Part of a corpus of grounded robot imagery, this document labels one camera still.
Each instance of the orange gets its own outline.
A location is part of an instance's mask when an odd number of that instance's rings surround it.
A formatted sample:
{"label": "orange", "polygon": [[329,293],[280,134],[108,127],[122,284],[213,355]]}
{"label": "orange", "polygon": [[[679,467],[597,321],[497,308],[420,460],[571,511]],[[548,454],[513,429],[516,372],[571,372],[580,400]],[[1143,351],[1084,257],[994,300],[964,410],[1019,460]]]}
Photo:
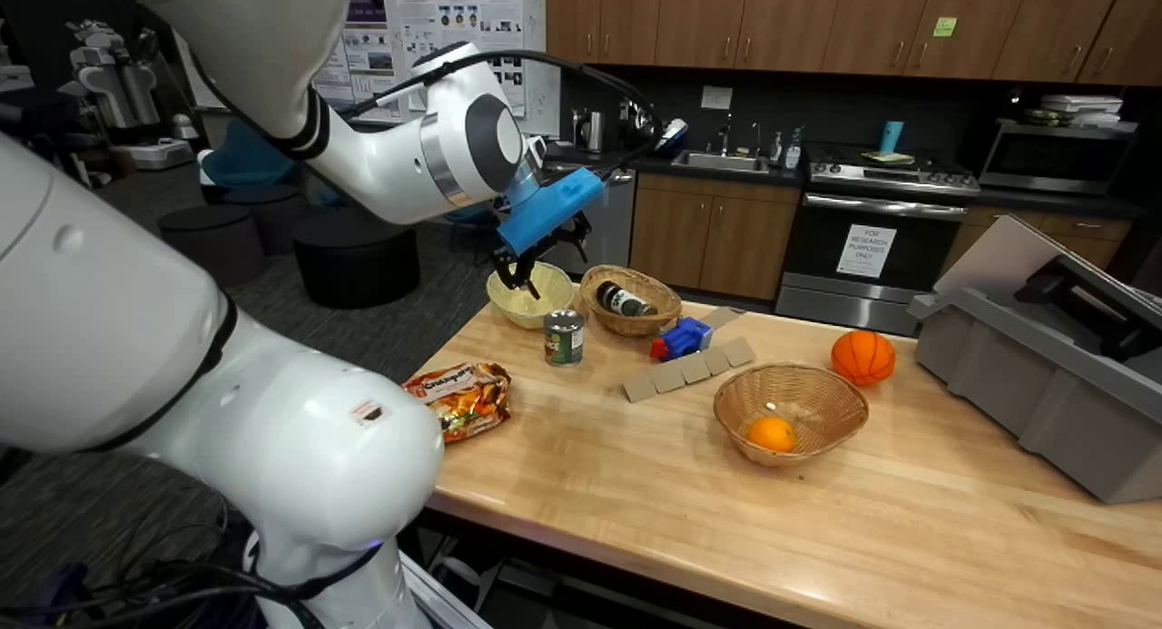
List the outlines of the orange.
{"label": "orange", "polygon": [[791,423],[775,416],[762,416],[746,430],[746,439],[760,448],[776,452],[790,452],[795,449],[795,428]]}
{"label": "orange", "polygon": [[856,386],[869,386],[891,376],[896,349],[875,331],[847,331],[831,346],[831,367]]}

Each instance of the green sticky note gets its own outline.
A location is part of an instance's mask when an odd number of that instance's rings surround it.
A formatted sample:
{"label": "green sticky note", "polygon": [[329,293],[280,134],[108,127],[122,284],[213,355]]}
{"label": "green sticky note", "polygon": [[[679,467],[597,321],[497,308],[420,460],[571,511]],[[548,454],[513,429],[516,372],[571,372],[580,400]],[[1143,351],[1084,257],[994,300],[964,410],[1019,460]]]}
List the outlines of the green sticky note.
{"label": "green sticky note", "polygon": [[941,16],[937,19],[937,27],[932,30],[933,37],[951,37],[956,29],[955,16]]}

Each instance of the sink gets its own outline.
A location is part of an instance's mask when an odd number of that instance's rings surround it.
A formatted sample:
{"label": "sink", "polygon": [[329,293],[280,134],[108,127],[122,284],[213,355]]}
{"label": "sink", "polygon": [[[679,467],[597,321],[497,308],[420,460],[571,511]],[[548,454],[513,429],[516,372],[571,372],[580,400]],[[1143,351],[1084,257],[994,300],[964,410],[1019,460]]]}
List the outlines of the sink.
{"label": "sink", "polygon": [[670,164],[674,166],[689,166],[690,169],[744,171],[748,173],[761,172],[768,169],[766,157],[723,157],[722,155],[694,152],[693,150],[683,150]]}

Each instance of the kitchen counter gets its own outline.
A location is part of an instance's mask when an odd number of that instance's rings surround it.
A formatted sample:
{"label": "kitchen counter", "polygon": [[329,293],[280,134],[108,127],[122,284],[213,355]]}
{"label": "kitchen counter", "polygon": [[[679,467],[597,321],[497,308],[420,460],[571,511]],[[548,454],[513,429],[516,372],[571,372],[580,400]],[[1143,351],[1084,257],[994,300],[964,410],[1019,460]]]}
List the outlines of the kitchen counter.
{"label": "kitchen counter", "polygon": [[[557,162],[569,162],[574,164],[598,164],[609,163],[611,160],[610,156],[595,156],[588,152],[581,152],[574,150],[573,148],[562,148],[558,145],[550,146],[548,159]],[[739,183],[751,183],[751,184],[767,184],[773,186],[786,186],[786,187],[798,187],[802,188],[805,184],[805,178],[798,171],[776,171],[776,172],[741,172],[741,171],[719,171],[715,169],[693,169],[690,166],[675,166],[670,164],[668,158],[659,157],[645,157],[638,159],[633,163],[634,169],[641,173],[664,173],[667,176],[679,176],[686,178],[703,178],[713,179],[722,181],[739,181]],[[834,187],[818,187],[819,193],[839,193],[834,191]],[[981,207],[1007,207],[1012,209],[1032,209],[1038,212],[1053,212],[1057,214],[1070,214],[1077,216],[1096,216],[1103,219],[1120,219],[1135,221],[1145,219],[1150,215],[1150,210],[1134,205],[1132,202],[1126,202],[1124,200],[1118,200],[1114,198],[1106,196],[1078,196],[1078,195],[1061,195],[1052,192],[1035,193],[1028,191],[1019,190],[1005,190],[997,187],[982,187],[980,195],[974,198],[969,196],[947,196],[942,195],[939,200],[932,196],[923,195],[896,195],[896,198],[902,198],[913,202],[941,202],[947,205],[964,205],[964,206],[981,206]]]}
{"label": "kitchen counter", "polygon": [[[746,314],[715,343],[825,366],[844,331]],[[618,381],[648,339],[593,321],[582,362],[553,367],[541,333],[486,307],[421,371],[500,362],[512,419],[447,446],[429,505],[810,628],[1156,627],[1162,501],[1100,505],[891,342],[867,426],[766,469],[713,417],[737,371],[631,405]]]}

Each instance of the kitchen cabinet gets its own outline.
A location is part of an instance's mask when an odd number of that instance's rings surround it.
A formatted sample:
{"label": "kitchen cabinet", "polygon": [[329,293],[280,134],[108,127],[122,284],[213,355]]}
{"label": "kitchen cabinet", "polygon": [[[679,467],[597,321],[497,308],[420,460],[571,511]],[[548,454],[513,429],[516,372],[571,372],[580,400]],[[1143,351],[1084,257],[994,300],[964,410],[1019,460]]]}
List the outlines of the kitchen cabinet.
{"label": "kitchen cabinet", "polygon": [[710,227],[709,195],[638,186],[630,267],[674,286],[697,288]]}
{"label": "kitchen cabinet", "polygon": [[661,0],[601,0],[601,55],[605,64],[652,64]]}
{"label": "kitchen cabinet", "polygon": [[569,62],[597,62],[601,10],[596,0],[545,0],[545,48]]}
{"label": "kitchen cabinet", "polygon": [[795,206],[715,198],[698,288],[773,300]]}
{"label": "kitchen cabinet", "polygon": [[744,0],[661,0],[654,63],[733,66],[743,5]]}
{"label": "kitchen cabinet", "polygon": [[1078,83],[1162,85],[1162,0],[1114,0]]}
{"label": "kitchen cabinet", "polygon": [[746,0],[736,69],[819,71],[839,0]]}
{"label": "kitchen cabinet", "polygon": [[1071,83],[1113,0],[1021,0],[996,80]]}
{"label": "kitchen cabinet", "polygon": [[839,0],[823,71],[899,76],[926,0]]}
{"label": "kitchen cabinet", "polygon": [[1026,223],[1046,233],[1057,243],[1078,253],[1083,259],[1098,269],[1105,269],[1121,245],[1121,240],[1129,233],[1129,221],[1095,219],[1089,216],[1070,216],[1066,214],[1047,214],[1043,212],[1026,212],[1024,209],[1005,209],[1002,207],[973,207],[953,240],[948,257],[945,259],[941,274],[957,259],[968,252],[978,238],[1003,214],[1012,214]]}
{"label": "kitchen cabinet", "polygon": [[[932,78],[989,78],[1021,0],[927,0],[904,73]],[[952,36],[934,36],[955,19]]]}
{"label": "kitchen cabinet", "polygon": [[772,300],[799,191],[643,173],[630,267],[688,288]]}

